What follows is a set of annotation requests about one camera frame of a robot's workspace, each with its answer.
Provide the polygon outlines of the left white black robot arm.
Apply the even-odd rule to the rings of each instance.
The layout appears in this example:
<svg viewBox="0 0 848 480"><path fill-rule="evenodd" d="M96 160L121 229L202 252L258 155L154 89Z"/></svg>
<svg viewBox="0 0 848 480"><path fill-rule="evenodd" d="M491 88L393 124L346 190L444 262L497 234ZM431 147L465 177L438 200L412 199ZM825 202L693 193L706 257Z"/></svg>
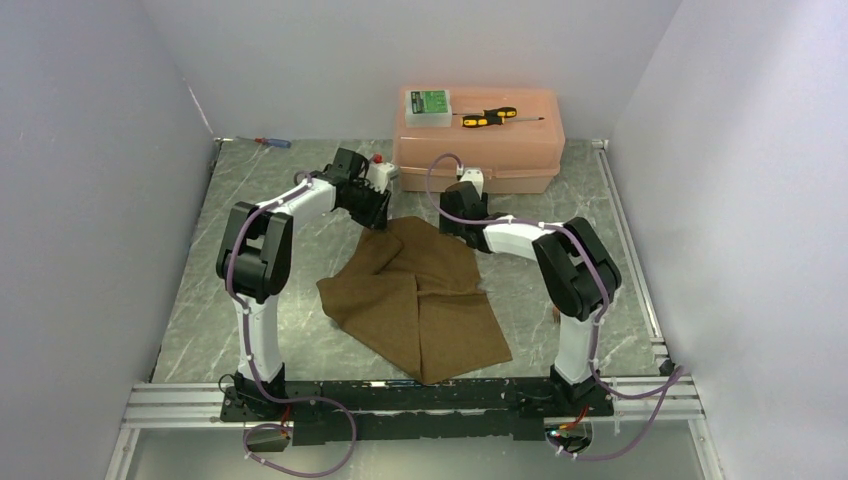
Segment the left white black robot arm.
<svg viewBox="0 0 848 480"><path fill-rule="evenodd" d="M235 307L240 355L236 391L264 420L287 406L285 366L278 344L278 301L293 263L295 234L310 221L346 211L362 227L388 223L395 165L339 148L320 170L300 171L287 192L230 210L215 269Z"/></svg>

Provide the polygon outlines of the brown cloth napkin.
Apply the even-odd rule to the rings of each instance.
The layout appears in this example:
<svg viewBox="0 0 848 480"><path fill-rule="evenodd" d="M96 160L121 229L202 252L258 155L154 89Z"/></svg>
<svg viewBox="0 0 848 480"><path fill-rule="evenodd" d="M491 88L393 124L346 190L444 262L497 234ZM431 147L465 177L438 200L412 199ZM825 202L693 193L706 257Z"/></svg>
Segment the brown cloth napkin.
<svg viewBox="0 0 848 480"><path fill-rule="evenodd" d="M347 263L318 281L323 312L423 384L509 362L472 250L414 216L362 232Z"/></svg>

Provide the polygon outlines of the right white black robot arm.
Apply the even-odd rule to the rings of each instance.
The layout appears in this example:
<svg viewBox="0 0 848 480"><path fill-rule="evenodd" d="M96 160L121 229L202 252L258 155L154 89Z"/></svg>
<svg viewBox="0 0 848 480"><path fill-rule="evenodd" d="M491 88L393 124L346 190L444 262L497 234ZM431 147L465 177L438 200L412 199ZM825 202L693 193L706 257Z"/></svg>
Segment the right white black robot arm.
<svg viewBox="0 0 848 480"><path fill-rule="evenodd" d="M551 401L560 413L574 415L600 391L599 330L622 285L620 270L588 220L545 223L491 215L487 201L487 194L469 181L448 187L437 204L439 229L480 252L536 262L559 315Z"/></svg>

